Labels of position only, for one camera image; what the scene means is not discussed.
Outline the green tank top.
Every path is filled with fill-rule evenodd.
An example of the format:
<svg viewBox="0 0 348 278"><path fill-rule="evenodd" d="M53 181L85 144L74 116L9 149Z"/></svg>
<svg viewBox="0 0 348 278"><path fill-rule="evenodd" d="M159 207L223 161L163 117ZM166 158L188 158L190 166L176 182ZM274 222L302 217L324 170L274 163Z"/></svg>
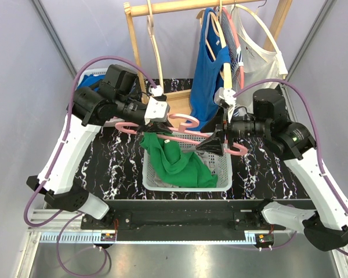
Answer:
<svg viewBox="0 0 348 278"><path fill-rule="evenodd" d="M212 174L195 152L183 152L178 142L145 133L140 146L149 154L149 161L162 182L181 188L216 187L218 176Z"/></svg>

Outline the beige plastic hanger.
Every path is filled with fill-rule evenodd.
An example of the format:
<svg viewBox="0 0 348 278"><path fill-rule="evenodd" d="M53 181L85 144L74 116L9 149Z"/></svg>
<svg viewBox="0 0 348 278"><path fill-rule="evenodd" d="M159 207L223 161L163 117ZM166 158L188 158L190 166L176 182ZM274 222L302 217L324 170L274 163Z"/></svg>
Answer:
<svg viewBox="0 0 348 278"><path fill-rule="evenodd" d="M154 55L155 55L155 59L156 59L156 63L157 63L158 78L159 78L159 83L160 83L159 85L161 87L164 87L164 81L163 81L163 76L162 76L162 65L161 65L161 59L160 59L157 41L155 38L153 10L152 10L152 5L151 5L150 0L147 0L147 7L148 7L147 31L148 31L148 35L151 39L151 44L153 46L153 51L154 51Z"/></svg>

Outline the cream wooden hanger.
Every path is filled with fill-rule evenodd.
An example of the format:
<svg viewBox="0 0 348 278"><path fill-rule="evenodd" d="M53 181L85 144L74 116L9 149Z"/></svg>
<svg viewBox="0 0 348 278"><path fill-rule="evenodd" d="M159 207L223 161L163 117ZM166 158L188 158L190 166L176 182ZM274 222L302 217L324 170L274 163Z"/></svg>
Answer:
<svg viewBox="0 0 348 278"><path fill-rule="evenodd" d="M214 33L219 37L220 45L222 49L224 49L227 47L227 44L218 17L215 12L210 12L210 17L212 20ZM232 88L231 65L229 61L223 64L223 88Z"/></svg>

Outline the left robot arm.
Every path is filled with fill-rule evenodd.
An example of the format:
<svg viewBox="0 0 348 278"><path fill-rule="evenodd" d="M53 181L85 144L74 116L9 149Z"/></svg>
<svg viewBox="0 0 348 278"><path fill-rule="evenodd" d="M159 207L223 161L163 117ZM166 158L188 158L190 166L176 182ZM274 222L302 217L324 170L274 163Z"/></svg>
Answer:
<svg viewBox="0 0 348 278"><path fill-rule="evenodd" d="M137 73L118 64L108 67L104 77L78 87L67 108L62 133L43 170L27 178L35 194L58 211L78 211L93 217L100 229L113 224L109 206L74 184L74 176L85 154L106 122L112 118L137 124L144 131L167 131L169 105L161 85L152 84L150 100L143 104L135 86Z"/></svg>

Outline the blue tank top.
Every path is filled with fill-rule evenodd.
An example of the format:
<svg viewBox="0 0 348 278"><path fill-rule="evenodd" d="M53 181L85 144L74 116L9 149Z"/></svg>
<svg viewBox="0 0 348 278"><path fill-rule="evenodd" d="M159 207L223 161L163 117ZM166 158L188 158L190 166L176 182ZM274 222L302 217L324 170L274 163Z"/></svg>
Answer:
<svg viewBox="0 0 348 278"><path fill-rule="evenodd" d="M223 64L230 61L228 47L222 49L219 37L214 33L210 12L203 11L202 27L198 49L197 64L190 93L191 116L199 120L200 125L192 131L200 131L218 111L214 103L214 94L223 86L221 70Z"/></svg>

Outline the grey tank top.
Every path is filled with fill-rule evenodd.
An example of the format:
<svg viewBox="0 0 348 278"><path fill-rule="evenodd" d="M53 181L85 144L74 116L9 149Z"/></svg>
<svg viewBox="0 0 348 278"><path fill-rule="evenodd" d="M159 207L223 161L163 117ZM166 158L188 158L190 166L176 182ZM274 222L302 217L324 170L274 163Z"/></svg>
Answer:
<svg viewBox="0 0 348 278"><path fill-rule="evenodd" d="M179 164L182 169L170 173L164 166L154 167L153 186L157 188L216 188L218 176L207 153L192 153L188 162Z"/></svg>

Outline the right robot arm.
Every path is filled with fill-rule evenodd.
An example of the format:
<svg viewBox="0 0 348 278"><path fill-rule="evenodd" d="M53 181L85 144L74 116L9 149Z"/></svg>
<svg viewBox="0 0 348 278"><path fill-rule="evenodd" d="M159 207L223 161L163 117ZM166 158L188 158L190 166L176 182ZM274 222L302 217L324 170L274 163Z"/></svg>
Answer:
<svg viewBox="0 0 348 278"><path fill-rule="evenodd" d="M214 133L196 147L224 155L237 137L261 137L267 148L294 173L314 204L304 210L265 199L252 209L251 220L257 229L279 225L305 235L321 251L338 250L348 244L348 199L330 181L328 170L318 158L318 143L308 128L289 120L285 98L275 89L254 92L252 112L235 116L234 91L219 89L213 101L227 110L226 123L216 125Z"/></svg>

